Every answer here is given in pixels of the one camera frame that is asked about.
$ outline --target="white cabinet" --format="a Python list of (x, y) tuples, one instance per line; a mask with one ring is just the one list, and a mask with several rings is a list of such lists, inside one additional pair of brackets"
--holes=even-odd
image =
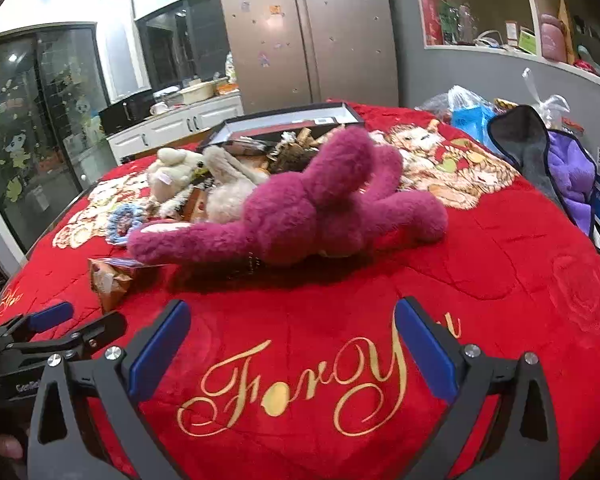
[(219, 103), (201, 104), (193, 108), (193, 125), (197, 131), (212, 128), (222, 121), (241, 116), (240, 96), (229, 96)]
[(215, 97), (148, 119), (107, 140), (116, 162), (120, 164), (120, 159), (127, 155), (159, 148), (242, 114), (240, 94)]

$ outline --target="blue gripper pad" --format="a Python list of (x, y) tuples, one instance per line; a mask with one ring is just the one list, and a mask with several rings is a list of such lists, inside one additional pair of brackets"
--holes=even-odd
[(29, 330), (39, 334), (70, 320), (73, 315), (74, 306), (68, 301), (63, 301), (35, 314), (29, 314)]
[(395, 325), (433, 396), (451, 404), (458, 394), (456, 369), (410, 303), (395, 304)]
[(150, 399), (191, 325), (189, 305), (177, 305), (154, 331), (129, 368), (127, 387), (133, 402)]

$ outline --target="window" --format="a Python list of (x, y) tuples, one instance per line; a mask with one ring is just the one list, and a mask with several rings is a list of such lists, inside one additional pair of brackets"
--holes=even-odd
[(229, 52), (220, 0), (181, 0), (137, 20), (155, 91), (224, 75)]

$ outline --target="green box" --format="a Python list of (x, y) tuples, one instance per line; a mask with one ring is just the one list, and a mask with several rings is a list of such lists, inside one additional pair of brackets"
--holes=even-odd
[(536, 53), (536, 37), (527, 32), (526, 30), (520, 30), (520, 36), (518, 38), (518, 48), (524, 50), (529, 54)]

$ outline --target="pink stuffed animal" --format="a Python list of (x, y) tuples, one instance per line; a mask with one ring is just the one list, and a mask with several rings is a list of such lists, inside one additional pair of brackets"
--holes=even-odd
[(302, 173), (273, 175), (258, 186), (244, 203), (241, 220), (148, 224), (130, 234), (128, 249), (148, 264), (219, 263), (253, 254), (288, 266), (314, 253), (355, 254), (402, 226), (419, 241), (438, 240), (446, 230), (445, 207), (427, 191), (396, 193), (401, 173), (395, 148), (375, 147), (366, 130), (350, 126)]

